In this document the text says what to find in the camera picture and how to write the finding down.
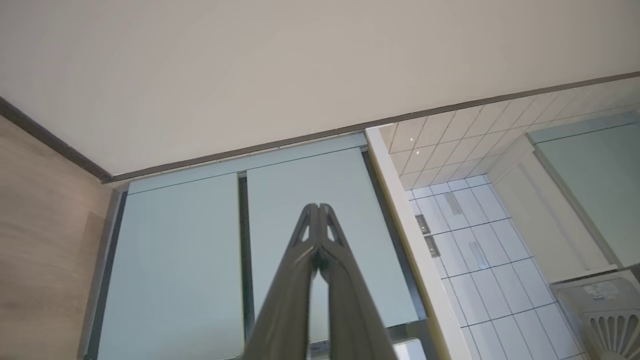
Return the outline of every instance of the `wall tile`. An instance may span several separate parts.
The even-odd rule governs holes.
[[[471,275],[465,274],[451,277],[450,280],[451,284],[453,285],[453,289],[456,291],[456,295],[458,296],[458,301],[460,302],[462,312],[465,314],[467,323],[469,325],[474,325],[480,322],[488,321],[489,314],[484,308],[482,298],[480,297],[480,294],[476,289]]]
[[[556,127],[556,126],[564,125],[567,122],[567,120],[569,119],[559,119],[559,120],[550,121],[545,127],[545,129],[548,127]]]
[[[419,197],[427,197],[432,196],[433,192],[431,192],[431,188],[428,186],[424,186],[422,188],[413,189],[413,196],[418,199]]]
[[[409,156],[409,161],[407,161],[404,166],[404,174],[416,171],[422,171],[425,165],[427,165],[427,160],[431,157],[431,154],[435,150],[436,146],[427,146],[427,147],[418,147],[414,150],[411,150],[411,156]]]
[[[474,106],[473,108],[460,109],[453,115],[449,127],[442,135],[440,142],[450,142],[453,140],[462,139],[465,135],[476,116],[480,112],[482,106]]]
[[[512,265],[534,307],[547,305],[554,301],[532,259],[516,261]]]
[[[404,188],[404,190],[411,190],[419,175],[419,172],[400,175],[400,183],[402,183],[402,187]]]
[[[422,211],[427,225],[431,229],[431,234],[440,234],[449,231],[449,226],[444,220],[442,211],[440,211],[440,207],[434,197],[417,199],[416,203]]]
[[[460,164],[443,166],[442,168],[440,168],[440,172],[438,173],[438,175],[436,175],[436,177],[434,178],[433,184],[449,181],[449,179],[453,176],[453,174],[456,173],[459,167]]]
[[[441,184],[433,185],[431,187],[431,192],[433,193],[433,195],[438,195],[441,193],[451,192],[451,188],[449,187],[448,183],[441,183]]]
[[[558,358],[564,359],[580,353],[556,304],[539,307],[536,312]]]
[[[466,180],[469,186],[480,186],[489,183],[489,181],[487,181],[486,177],[483,175],[468,177],[466,178]]]
[[[492,270],[512,313],[533,309],[533,304],[511,264],[496,266]]]
[[[506,133],[504,133],[502,138],[500,138],[500,140],[498,140],[498,142],[495,143],[495,146],[493,146],[491,150],[487,152],[486,155],[487,156],[499,155],[507,151],[509,146],[511,146],[511,144],[513,144],[516,141],[518,136],[524,134],[526,129],[527,129],[526,127],[515,127],[513,129],[509,129]]]
[[[498,161],[500,155],[487,156],[482,158],[478,165],[469,173],[469,176],[478,176],[482,174],[486,174],[487,171],[493,166],[493,164]]]
[[[497,319],[511,314],[507,301],[491,269],[471,273],[471,278],[476,282],[480,297],[482,297],[484,306],[487,312],[489,312],[491,319]]]
[[[505,134],[506,131],[499,131],[497,133],[484,135],[476,148],[471,152],[471,154],[469,154],[467,160],[474,160],[485,157]]]
[[[478,348],[476,347],[476,341],[474,340],[473,335],[471,335],[471,330],[468,327],[462,328],[462,335],[465,336],[467,347],[469,348],[469,352],[471,353],[471,360],[482,360],[480,358]]]
[[[391,152],[412,150],[423,125],[424,118],[400,121],[391,144]]]
[[[394,140],[394,135],[396,133],[397,126],[398,126],[398,123],[395,122],[393,124],[380,127],[380,135],[382,135],[382,140],[385,142],[385,145],[387,146],[388,151],[391,150],[391,143]]]
[[[518,323],[524,341],[527,343],[534,360],[557,360],[558,357],[551,346],[547,333],[538,320],[535,310],[515,314],[513,318]]]
[[[433,239],[440,251],[440,259],[447,270],[448,276],[457,276],[469,272],[451,233],[433,235]]]
[[[449,188],[451,189],[452,192],[456,190],[466,189],[469,187],[469,184],[467,184],[466,180],[464,179],[449,181],[447,182],[447,184],[449,185]]]
[[[471,173],[471,171],[476,168],[478,163],[480,163],[480,159],[465,161],[464,163],[460,164],[460,167],[451,176],[450,181],[466,178]]]
[[[476,145],[480,142],[480,140],[482,140],[482,135],[460,140],[460,143],[458,144],[458,146],[456,146],[456,149],[453,150],[445,164],[450,165],[465,161],[466,158],[471,154],[471,152],[476,148]]]
[[[389,154],[389,156],[391,157],[391,161],[394,162],[398,175],[401,175],[406,162],[409,160],[409,156],[411,156],[411,150],[394,152],[393,154]]]
[[[442,263],[442,259],[440,259],[440,256],[438,256],[437,258],[433,258],[433,262],[436,264],[436,269],[438,269],[438,274],[440,275],[441,279],[449,277],[449,275],[447,275],[447,270],[445,270],[444,264]]]
[[[427,165],[424,168],[428,169],[428,168],[436,168],[436,167],[444,166],[445,162],[447,162],[447,159],[449,159],[449,156],[451,155],[451,153],[456,148],[459,142],[460,142],[459,140],[456,140],[453,142],[438,144],[436,146],[436,149],[433,151],[433,154],[431,154],[431,158],[429,159],[429,161],[427,161]]]
[[[520,241],[518,233],[516,233],[508,219],[494,222],[491,224],[491,227],[498,236],[502,247],[511,261],[518,261],[529,257],[527,249],[522,244],[522,241]]]
[[[464,137],[470,138],[486,134],[493,123],[502,115],[508,104],[509,101],[501,101],[484,105]]]
[[[465,215],[462,213],[462,208],[453,193],[436,195],[435,199],[451,230],[458,230],[469,226]]]
[[[507,359],[532,360],[527,343],[522,337],[518,324],[513,316],[507,316],[493,321],[495,332],[507,354]]]
[[[416,147],[435,145],[441,142],[440,138],[447,129],[454,114],[455,111],[450,111],[448,113],[428,116],[422,128],[423,131],[420,133],[420,137],[416,143]]]
[[[547,122],[554,120],[561,111],[569,104],[575,96],[575,89],[566,89],[556,92],[556,98],[551,104],[540,114],[540,116],[534,121],[534,124],[539,122]]]
[[[460,327],[467,326],[467,320],[465,319],[465,315],[462,313],[462,308],[460,308],[460,303],[458,302],[456,292],[453,290],[451,281],[449,279],[444,279],[442,280],[442,285],[444,286],[444,290],[447,292],[447,296],[449,298],[451,306],[453,307],[453,311],[454,313],[456,313],[458,324],[460,325]]]
[[[484,224],[488,221],[471,189],[460,190],[454,192],[453,195],[455,195],[456,200],[458,200],[458,204],[462,208],[462,212],[467,218],[469,226]]]
[[[527,127],[526,133],[530,133],[531,131],[538,131],[538,130],[546,129],[547,126],[550,123],[551,123],[551,121],[550,122],[539,122],[537,124],[531,124],[529,127]]]
[[[469,271],[478,271],[489,267],[480,244],[469,228],[453,231],[451,234],[458,244]]]
[[[471,190],[489,221],[501,220],[507,217],[500,202],[493,194],[490,185],[477,186]]]
[[[535,95],[509,101],[509,105],[504,109],[498,120],[493,123],[491,129],[489,129],[489,133],[511,129],[516,120],[520,118],[534,99]]]
[[[471,326],[471,333],[476,341],[476,346],[483,359],[501,360],[506,359],[498,334],[496,334],[493,324],[490,322]]]
[[[529,107],[524,111],[524,113],[522,113],[520,118],[512,127],[521,127],[533,124],[555,98],[556,93],[554,92],[536,95],[536,98],[531,102]]]
[[[509,257],[504,252],[498,237],[493,232],[490,224],[474,226],[471,228],[476,240],[489,262],[489,266],[498,266],[509,263]]]
[[[420,173],[420,176],[418,177],[418,179],[416,180],[415,184],[414,184],[414,188],[423,188],[425,186],[429,186],[433,180],[435,179],[436,175],[438,175],[438,173],[440,172],[440,168],[436,167],[436,168],[430,168],[427,170],[423,170]]]
[[[415,200],[409,201],[409,204],[411,204],[411,210],[413,211],[414,216],[422,214],[422,211],[418,207],[418,204],[416,204]]]
[[[556,119],[562,119],[565,117],[580,115],[581,114],[580,108],[582,106],[582,102],[588,96],[588,93],[589,91],[591,91],[592,87],[593,85],[589,85],[589,86],[583,86],[581,88],[575,89],[573,99],[571,100],[571,102],[569,102],[569,105],[567,105],[562,111],[560,111],[560,114],[556,116]]]

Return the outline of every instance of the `frosted glass door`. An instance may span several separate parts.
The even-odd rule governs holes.
[[[100,360],[215,360],[244,346],[237,175],[127,198]]]
[[[418,320],[360,149],[247,171],[256,317],[304,205],[333,207],[385,326]],[[328,338],[328,288],[312,283],[310,341]]]
[[[640,126],[536,144],[621,267],[640,263]]]

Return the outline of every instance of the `white ceiling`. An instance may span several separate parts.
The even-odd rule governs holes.
[[[635,0],[0,0],[0,95],[112,174],[640,70]]]
[[[381,127],[405,190],[487,173],[528,131],[640,109],[640,78],[495,102]]]

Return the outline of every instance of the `ceiling trim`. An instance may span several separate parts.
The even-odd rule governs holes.
[[[550,86],[546,88],[539,88],[535,90],[528,90],[524,92],[517,92],[508,95],[499,95],[494,97],[487,97],[485,99],[473,100],[467,102],[461,102],[459,104],[441,106],[439,108],[433,108],[428,110],[415,111],[412,113],[406,113],[394,117],[388,117],[385,119],[373,120],[368,122],[363,122],[361,124],[355,124],[351,126],[340,127],[338,129],[332,129],[327,131],[321,131],[319,133],[297,136],[294,138],[289,138],[285,140],[279,140],[275,142],[268,142],[260,145],[254,145],[249,147],[243,147],[242,149],[236,149],[231,151],[219,152],[217,154],[201,156],[199,158],[193,158],[188,160],[176,161],[173,163],[167,163],[163,165],[158,165],[154,167],[144,168],[141,170],[136,170],[132,172],[127,172],[124,174],[111,175],[109,172],[104,170],[102,167],[98,166],[98,164],[89,160],[86,156],[82,155],[79,151],[75,150],[73,147],[69,146],[69,144],[62,141],[57,136],[53,135],[50,131],[46,130],[43,126],[38,124],[35,120],[27,116],[25,113],[20,111],[18,108],[13,106],[3,97],[0,97],[0,115],[14,123],[16,126],[40,140],[46,146],[50,147],[52,150],[56,151],[58,154],[62,155],[69,161],[73,162],[77,166],[89,172],[91,175],[97,177],[103,184],[114,183],[116,181],[132,179],[134,177],[147,176],[151,174],[155,174],[162,171],[175,170],[181,167],[193,166],[201,163],[206,163],[209,161],[222,160],[225,158],[230,158],[232,156],[238,156],[243,154],[248,154],[249,152],[263,151],[268,149],[274,149],[281,146],[292,145],[298,142],[304,142],[309,140],[316,140],[320,138],[324,138],[327,136],[335,136],[341,135],[344,133],[350,133],[353,131],[361,131],[368,127],[372,126],[380,126],[385,124],[391,124],[394,122],[399,122],[403,120],[416,119],[419,117],[426,117],[429,115],[435,115],[439,113],[445,113],[448,111],[455,111],[464,108],[471,108],[473,106],[486,105],[491,104],[493,102],[506,101],[517,99],[519,97],[527,97],[532,95],[544,94],[547,92],[555,92],[560,90],[566,90],[569,88],[578,88],[582,86],[595,85],[600,83],[607,83],[610,81],[636,78],[640,76],[640,71],[629,72],[627,74],[620,74],[614,76],[606,76],[604,78],[590,79],[585,81],[578,81],[576,83],[568,83],[563,85]]]
[[[11,105],[7,100],[0,96],[0,115],[14,123],[17,127],[24,130],[29,135],[40,140],[46,146],[50,147],[53,151],[62,155],[67,160],[76,164],[77,166],[85,169],[88,173],[98,178],[98,180],[105,182],[111,179],[113,176],[104,170],[98,164],[89,160],[86,156],[82,155],[79,151],[75,150],[69,144],[60,140],[56,135],[53,135],[49,130],[35,122],[32,118],[28,117],[25,113],[20,111],[15,106]]]
[[[175,163],[168,163],[168,164],[158,165],[158,166],[145,168],[145,169],[137,170],[137,171],[133,171],[133,172],[127,172],[127,173],[124,173],[124,174],[112,176],[109,179],[103,180],[102,182],[105,183],[105,184],[114,183],[115,181],[131,179],[131,178],[139,177],[139,176],[147,176],[147,175],[154,174],[154,173],[161,172],[161,171],[169,171],[169,170],[174,170],[174,169],[181,168],[181,167],[188,167],[188,166],[193,166],[193,165],[197,165],[197,164],[200,164],[200,163],[206,163],[206,162],[209,162],[209,161],[222,160],[222,159],[225,159],[225,158],[230,158],[232,156],[248,154],[249,152],[274,149],[274,148],[277,148],[277,147],[280,147],[280,146],[292,145],[292,144],[295,144],[295,143],[298,143],[298,142],[303,142],[303,141],[308,141],[308,140],[316,140],[316,139],[324,138],[324,137],[327,137],[327,136],[334,136],[334,135],[340,135],[340,134],[344,134],[344,133],[350,133],[352,131],[361,131],[361,130],[364,130],[364,129],[368,128],[368,127],[372,127],[372,126],[380,126],[380,125],[385,125],[385,124],[391,124],[393,122],[416,119],[416,118],[419,118],[419,117],[426,117],[426,116],[429,116],[429,115],[435,115],[435,114],[439,114],[439,113],[446,113],[448,111],[455,111],[455,110],[460,110],[460,109],[464,109],[464,108],[471,108],[473,106],[486,105],[486,104],[491,104],[493,102],[512,100],[512,99],[517,99],[519,97],[527,97],[527,96],[532,96],[532,95],[544,94],[544,93],[547,93],[547,92],[555,92],[555,91],[566,90],[566,89],[570,89],[570,88],[579,88],[579,87],[582,87],[582,86],[589,86],[589,85],[595,85],[595,84],[600,84],[600,83],[608,83],[610,81],[629,79],[629,78],[636,78],[636,77],[639,77],[639,76],[640,76],[640,71],[629,72],[627,74],[606,76],[604,78],[597,78],[597,79],[591,79],[591,80],[585,80],[585,81],[578,81],[576,83],[568,83],[568,84],[563,84],[563,85],[550,86],[550,87],[546,87],[546,88],[539,88],[539,89],[535,89],[535,90],[517,92],[517,93],[513,93],[513,94],[508,94],[508,95],[500,95],[500,96],[494,96],[494,97],[487,97],[485,99],[480,99],[480,100],[461,102],[459,104],[441,106],[439,108],[415,111],[413,113],[406,113],[406,114],[403,114],[403,115],[398,115],[398,116],[394,116],[394,117],[388,117],[388,118],[385,118],[385,119],[363,122],[361,124],[340,127],[338,129],[321,131],[319,133],[303,135],[303,136],[297,136],[295,138],[289,138],[289,139],[279,140],[279,141],[275,141],[275,142],[268,142],[268,143],[264,143],[264,144],[261,144],[261,145],[243,147],[242,149],[219,152],[219,153],[213,154],[213,155],[201,156],[199,158],[176,161]]]

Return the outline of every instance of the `vent grille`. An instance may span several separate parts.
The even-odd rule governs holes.
[[[587,329],[603,358],[640,360],[640,321],[637,311],[588,316]]]

